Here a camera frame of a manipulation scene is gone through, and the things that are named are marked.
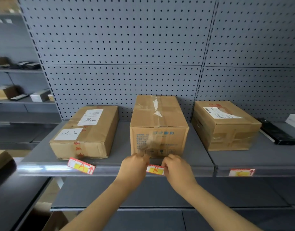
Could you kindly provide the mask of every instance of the box flap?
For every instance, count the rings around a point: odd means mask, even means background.
[[[258,124],[261,122],[250,116],[248,113],[238,108],[230,101],[196,101],[195,108],[200,108],[206,112],[207,117],[213,121],[216,125],[230,125],[230,124]],[[214,118],[210,108],[217,109],[218,112],[223,113],[223,118]]]
[[[130,127],[188,127],[175,96],[138,95]]]
[[[82,125],[77,124],[81,120],[82,116],[87,110],[102,109],[102,113],[96,125]],[[73,142],[92,142],[92,143],[104,143],[109,132],[111,123],[117,112],[117,106],[85,106],[79,109],[75,115],[63,126],[61,129],[76,129],[80,131],[76,140],[55,140],[57,135],[61,132],[59,131],[50,141],[51,143],[73,143]]]

